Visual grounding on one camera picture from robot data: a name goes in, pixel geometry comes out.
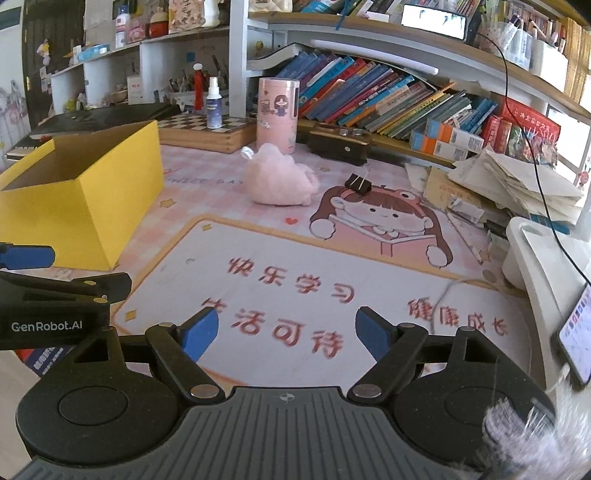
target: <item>pen holder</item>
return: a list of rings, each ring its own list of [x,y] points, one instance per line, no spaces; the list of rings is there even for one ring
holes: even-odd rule
[[[529,33],[510,23],[496,22],[490,25],[483,34],[501,48],[508,62],[524,70],[530,69],[534,39]],[[497,57],[501,56],[499,50],[485,38],[480,39],[479,48]]]
[[[289,155],[296,147],[299,80],[259,80],[256,147],[272,143]]]

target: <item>pink bottle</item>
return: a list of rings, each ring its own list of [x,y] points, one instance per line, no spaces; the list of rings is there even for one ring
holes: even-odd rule
[[[259,80],[256,147],[272,143],[289,155],[296,147],[299,80]]]

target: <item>chessboard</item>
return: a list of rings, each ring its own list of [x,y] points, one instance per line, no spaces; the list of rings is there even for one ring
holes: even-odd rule
[[[256,140],[256,120],[224,115],[221,128],[207,128],[205,115],[183,113],[158,122],[162,145],[233,153]]]

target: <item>book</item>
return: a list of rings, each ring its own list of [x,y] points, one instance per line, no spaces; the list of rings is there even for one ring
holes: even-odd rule
[[[409,118],[406,122],[400,125],[395,131],[391,132],[391,136],[399,140],[405,140],[414,129],[424,129],[427,125],[427,120],[430,115],[434,115],[438,110],[445,106],[452,98],[451,94],[445,93],[433,103],[426,105],[424,109],[417,112],[416,115]]]
[[[382,93],[389,86],[399,81],[399,79],[400,74],[396,72],[386,72],[381,75],[378,80],[374,81],[373,84],[361,92],[357,97],[349,101],[347,105],[341,107],[338,111],[341,111],[342,113],[338,114],[337,118],[343,115],[349,115],[356,108],[371,100],[375,95]]]
[[[399,82],[396,82],[396,84],[389,87],[386,91],[380,93],[363,106],[360,106],[357,110],[339,119],[339,125],[346,125],[347,127],[351,127],[358,120],[361,120],[363,117],[369,115],[372,111],[374,111],[376,109],[377,104],[379,104],[381,101],[386,100],[386,98],[393,99],[392,96],[396,95],[397,90],[400,90],[402,87],[408,85],[412,81],[414,81],[414,78],[412,77],[412,75],[408,75]]]
[[[291,74],[290,78],[293,80],[300,80],[306,73],[310,71],[318,63],[318,55],[310,53],[308,58],[302,62]]]
[[[301,79],[300,79],[300,91],[303,92],[303,90],[308,86],[308,82],[311,81],[311,79],[319,72],[321,71],[324,67],[326,67],[332,60],[334,60],[336,58],[336,56],[334,54],[331,55],[321,55],[319,57],[319,61],[318,63],[316,63],[316,65],[314,67],[312,67],[308,73],[306,73]]]
[[[345,68],[341,73],[339,73],[334,79],[329,81],[316,93],[316,95],[314,96],[314,98],[316,98],[316,103],[314,103],[314,105],[304,104],[301,111],[302,115],[310,119],[313,118],[313,115],[317,111],[319,111],[318,106],[322,105],[322,102],[325,100],[324,96],[327,94],[329,89],[331,89],[332,92],[334,92],[332,86],[335,82],[337,82],[338,80],[343,80],[344,82],[347,82],[351,77],[353,77],[353,75],[357,74],[357,72],[366,71],[367,65],[368,63],[364,59],[355,60],[351,65]]]
[[[327,70],[322,76],[320,76],[311,86],[309,86],[305,92],[300,94],[300,100],[298,101],[298,107],[301,109],[303,106],[308,102],[314,95],[316,95],[321,88],[323,88],[327,83],[331,80],[336,78],[339,74],[341,74],[347,67],[352,65],[355,61],[349,57],[340,57],[335,60],[335,62],[329,63],[326,67]]]
[[[386,124],[382,128],[380,128],[378,130],[378,132],[380,134],[382,134],[382,135],[386,135],[389,132],[391,132],[392,130],[397,129],[397,127],[401,123],[405,122],[408,118],[412,117],[417,112],[421,111],[421,109],[424,108],[425,106],[433,103],[435,100],[437,100],[438,98],[442,97],[444,95],[445,91],[449,90],[454,85],[455,85],[455,82],[452,82],[452,83],[449,83],[448,85],[446,85],[441,90],[436,91],[435,93],[433,93],[432,95],[430,95],[428,98],[426,98],[425,100],[423,100],[422,102],[420,102],[418,105],[416,105],[415,107],[411,108],[409,111],[404,112],[403,114],[401,114],[401,115],[395,117],[394,119],[392,119],[391,122],[389,122],[388,124]]]
[[[473,134],[476,132],[480,126],[484,123],[484,121],[490,116],[490,114],[496,109],[497,103],[493,102],[492,100],[488,101],[488,108],[484,111],[484,113],[480,116],[480,118],[475,119],[472,126],[468,130],[468,133]]]
[[[505,154],[507,151],[507,144],[509,143],[509,135],[513,124],[507,120],[501,120],[499,131],[496,135],[494,150],[497,153]]]
[[[484,139],[485,145],[492,145],[494,148],[496,136],[499,133],[500,126],[501,117],[496,115],[489,115],[482,129],[482,138]]]
[[[560,137],[560,125],[550,120],[543,113],[511,98],[505,101],[505,96],[498,93],[491,93],[491,99],[498,104],[494,110],[495,115],[500,116],[503,120],[507,120],[509,123],[515,122],[511,115],[511,112],[513,112],[517,120],[519,120],[519,124],[526,131],[531,130],[534,135],[540,135],[542,138],[554,142]]]
[[[275,78],[277,79],[288,79],[293,73],[300,68],[301,65],[308,59],[309,54],[305,51],[298,54],[283,70],[281,70]]]
[[[347,80],[349,77],[351,77],[351,75],[353,75],[359,69],[363,68],[366,64],[365,60],[363,60],[363,59],[354,60],[350,56],[345,57],[345,60],[346,60],[346,62],[345,62],[346,67],[344,69],[340,70],[337,75],[335,75],[333,78],[329,79],[326,82],[326,84],[324,84],[322,87],[315,88],[316,87],[316,85],[315,85],[311,89],[312,91],[317,90],[316,93],[314,94],[314,98],[316,99],[315,100],[316,102],[318,100],[320,100],[326,94],[326,92],[328,92],[329,89],[332,88],[332,86],[334,85],[334,83],[337,80]],[[305,115],[310,109],[311,109],[311,105],[306,105],[304,103],[304,105],[301,107],[300,113],[302,115]]]
[[[382,111],[384,111],[387,107],[384,107],[383,109],[380,109],[378,112],[376,112],[379,117],[375,120],[372,119],[371,123],[367,124],[365,128],[370,132],[377,132],[380,128],[392,122],[396,117],[404,114],[407,109],[410,109],[419,102],[422,102],[432,93],[433,92],[422,83],[416,83],[412,85],[407,93],[401,95],[398,100],[395,100],[394,104],[390,105],[391,108],[387,112],[381,114]]]
[[[328,62],[324,67],[322,67],[318,73],[314,74],[312,78],[306,82],[305,86],[300,84],[300,98],[306,95],[308,88],[312,87],[312,85],[314,85],[318,80],[323,78],[326,73],[328,73],[335,65],[337,65],[340,62],[340,57],[337,57],[334,54],[332,54],[332,56],[334,56],[334,58],[330,62]]]
[[[446,123],[450,119],[454,118],[459,112],[470,107],[470,99],[467,97],[460,97],[456,100],[451,100],[445,106],[445,109],[433,117],[434,120]]]
[[[460,124],[460,128],[462,130],[468,128],[472,124],[474,118],[483,113],[484,109],[486,108],[487,100],[488,99],[484,97],[476,97],[472,101],[472,114]]]
[[[316,118],[320,121],[323,121],[324,118],[329,116],[333,113],[336,109],[340,108],[344,103],[351,99],[350,94],[356,95],[359,93],[360,90],[355,90],[355,85],[361,81],[363,77],[369,75],[370,72],[374,71],[374,69],[378,68],[375,62],[370,61],[365,63],[361,68],[356,69],[348,78],[343,78],[345,83],[341,86],[341,88],[337,91],[333,91],[331,95],[324,95],[319,98],[318,103],[316,106],[311,109],[306,117],[313,119]],[[381,72],[384,72],[386,68],[382,66]]]
[[[359,73],[359,78],[356,81],[353,81],[351,78],[350,85],[345,85],[343,90],[339,92],[339,94],[333,98],[328,99],[324,104],[324,108],[322,112],[317,116],[317,119],[320,121],[325,121],[329,115],[336,112],[339,108],[343,105],[348,103],[351,99],[353,99],[356,95],[361,93],[365,90],[369,85],[371,85],[376,79],[381,77],[389,68],[383,64],[375,64],[373,68],[371,68],[368,72],[362,74],[361,71]]]
[[[378,80],[376,80],[372,85],[370,85],[370,87],[366,88],[357,97],[355,97],[353,100],[350,100],[347,104],[343,105],[340,109],[338,109],[335,113],[328,117],[326,119],[326,122],[331,123],[337,120],[337,118],[341,115],[348,115],[357,107],[359,107],[360,103],[362,103],[365,99],[370,98],[372,95],[385,90],[388,87],[388,85],[390,85],[390,83],[396,81],[399,77],[399,74],[392,72],[392,70],[384,73],[381,77],[378,78]]]
[[[430,112],[433,106],[439,104],[439,100],[444,97],[443,92],[437,92],[422,100],[412,108],[408,109],[398,119],[392,121],[386,127],[379,130],[381,135],[387,135],[394,138],[395,135],[399,134],[406,127],[412,125],[417,119],[420,119],[423,113]]]
[[[361,120],[359,120],[357,122],[357,127],[358,128],[366,128],[370,124],[374,123],[375,121],[377,121],[379,119],[386,120],[385,119],[386,113],[391,112],[398,105],[400,105],[401,103],[406,101],[413,94],[412,90],[411,90],[413,87],[415,87],[415,90],[416,90],[420,87],[420,85],[418,83],[415,83],[412,86],[406,85],[406,86],[402,87],[400,90],[397,91],[397,93],[399,93],[399,95],[396,98],[393,98],[392,100],[390,100],[388,103],[386,103],[384,105],[376,107],[376,109],[373,112],[371,112],[369,115],[367,115],[366,117],[363,117]]]

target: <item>cartoon girl illustration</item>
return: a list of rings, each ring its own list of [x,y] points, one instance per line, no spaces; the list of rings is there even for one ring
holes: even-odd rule
[[[310,218],[310,232],[363,252],[439,268],[453,260],[435,212],[406,190],[373,187],[361,196],[347,187],[332,187]]]
[[[275,109],[275,114],[277,116],[286,116],[288,106],[289,102],[287,101],[287,95],[277,95],[275,97],[273,108]]]

